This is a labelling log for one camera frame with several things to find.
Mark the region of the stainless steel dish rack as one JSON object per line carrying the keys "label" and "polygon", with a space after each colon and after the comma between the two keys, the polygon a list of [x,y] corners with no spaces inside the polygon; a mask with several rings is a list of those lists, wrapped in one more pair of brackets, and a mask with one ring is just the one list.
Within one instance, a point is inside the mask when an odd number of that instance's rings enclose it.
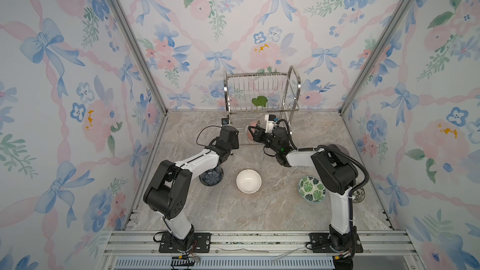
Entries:
{"label": "stainless steel dish rack", "polygon": [[269,115],[291,122],[300,109],[301,77],[293,66],[286,72],[271,67],[250,74],[224,70],[222,90],[227,111],[223,121],[239,131],[240,146],[257,145],[249,126],[265,127]]}

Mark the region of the white bowl orange outside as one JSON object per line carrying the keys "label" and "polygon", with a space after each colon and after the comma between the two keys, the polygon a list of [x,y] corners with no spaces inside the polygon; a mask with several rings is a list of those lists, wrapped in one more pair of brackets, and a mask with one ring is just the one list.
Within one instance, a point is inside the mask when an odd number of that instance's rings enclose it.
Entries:
{"label": "white bowl orange outside", "polygon": [[245,169],[236,177],[237,188],[245,194],[253,194],[260,190],[262,179],[253,169]]}

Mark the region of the green leaf pattern bowl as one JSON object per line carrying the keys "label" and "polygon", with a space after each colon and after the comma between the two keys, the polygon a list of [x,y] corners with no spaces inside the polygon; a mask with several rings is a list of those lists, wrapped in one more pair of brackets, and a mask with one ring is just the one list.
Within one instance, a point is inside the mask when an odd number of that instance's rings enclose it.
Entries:
{"label": "green leaf pattern bowl", "polygon": [[316,177],[303,177],[300,179],[297,189],[301,197],[310,203],[320,203],[326,197],[325,185]]}

